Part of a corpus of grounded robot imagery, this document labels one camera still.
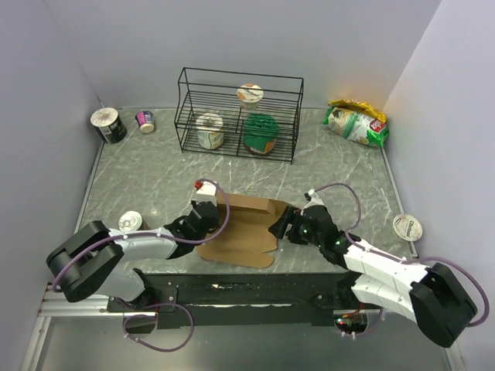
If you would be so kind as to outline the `brown cardboard box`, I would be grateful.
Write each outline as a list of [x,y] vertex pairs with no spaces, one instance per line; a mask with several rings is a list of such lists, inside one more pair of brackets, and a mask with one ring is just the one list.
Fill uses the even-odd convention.
[[275,261],[270,253],[278,249],[278,239],[268,228],[288,206],[276,199],[218,193],[220,222],[228,210],[230,219],[217,238],[198,246],[196,252],[204,260],[256,269],[270,267]]

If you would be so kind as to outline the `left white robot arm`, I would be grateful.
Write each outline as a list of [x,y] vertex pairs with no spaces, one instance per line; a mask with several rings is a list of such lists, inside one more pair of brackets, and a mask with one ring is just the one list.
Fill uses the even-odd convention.
[[126,233],[108,229],[100,220],[90,222],[46,258],[54,276],[52,290],[71,303],[101,294],[143,311],[157,302],[158,295],[141,270],[124,264],[185,256],[217,238],[227,222],[220,223],[217,204],[212,202],[194,203],[188,215],[154,230]]

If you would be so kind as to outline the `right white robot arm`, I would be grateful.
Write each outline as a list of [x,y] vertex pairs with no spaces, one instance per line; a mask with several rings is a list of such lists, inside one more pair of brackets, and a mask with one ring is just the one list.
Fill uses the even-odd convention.
[[450,347],[470,325],[477,307],[449,267],[405,261],[347,236],[327,208],[288,206],[269,233],[296,244],[312,244],[331,264],[346,269],[353,281],[338,289],[340,303],[355,308],[376,305],[414,322],[436,345]]

